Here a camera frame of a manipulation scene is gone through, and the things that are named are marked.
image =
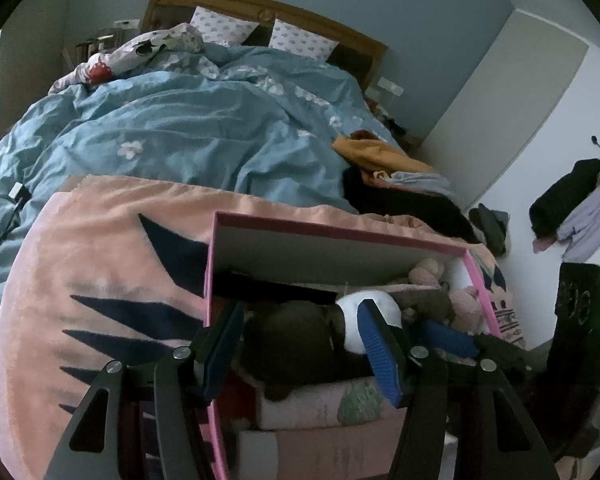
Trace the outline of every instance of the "pink box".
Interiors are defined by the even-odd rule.
[[[482,273],[466,248],[443,242],[337,228],[308,222],[260,218],[217,212],[209,247],[205,277],[206,317],[217,316],[213,301],[213,275],[239,270],[256,280],[279,283],[325,283],[353,286],[382,285],[406,276],[423,258],[432,257],[448,268],[461,259],[478,290],[487,327],[502,337]],[[221,413],[215,402],[208,408],[214,471],[229,480],[220,431]]]

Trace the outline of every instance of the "red pattern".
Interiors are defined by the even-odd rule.
[[[87,72],[87,83],[97,85],[113,79],[113,72],[101,60],[98,60]]]

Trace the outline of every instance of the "white pillow with hearts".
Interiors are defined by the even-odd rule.
[[[191,19],[191,25],[199,31],[205,43],[236,46],[242,44],[249,37],[258,23],[239,20],[197,6]]]
[[[307,56],[326,61],[337,41],[328,40],[304,28],[276,19],[269,46],[278,50],[286,50],[298,56]]]

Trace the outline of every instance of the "light switch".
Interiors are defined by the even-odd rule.
[[[113,26],[123,30],[131,30],[133,28],[140,28],[140,20],[116,20],[113,22]]]
[[[381,77],[378,80],[378,86],[380,88],[384,88],[385,90],[388,90],[389,92],[391,92],[392,94],[394,94],[396,96],[400,96],[400,95],[402,95],[402,92],[404,92],[404,89],[402,87],[398,86],[393,81],[389,81],[387,78],[384,78],[384,77]]]

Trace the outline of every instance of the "lavender clothing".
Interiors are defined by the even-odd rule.
[[[571,237],[565,262],[585,262],[600,247],[600,187],[571,211],[557,231],[558,240]]]
[[[381,178],[391,184],[406,186],[414,191],[425,191],[446,196],[449,200],[456,203],[456,196],[451,187],[451,183],[440,174],[395,171],[391,176]]]

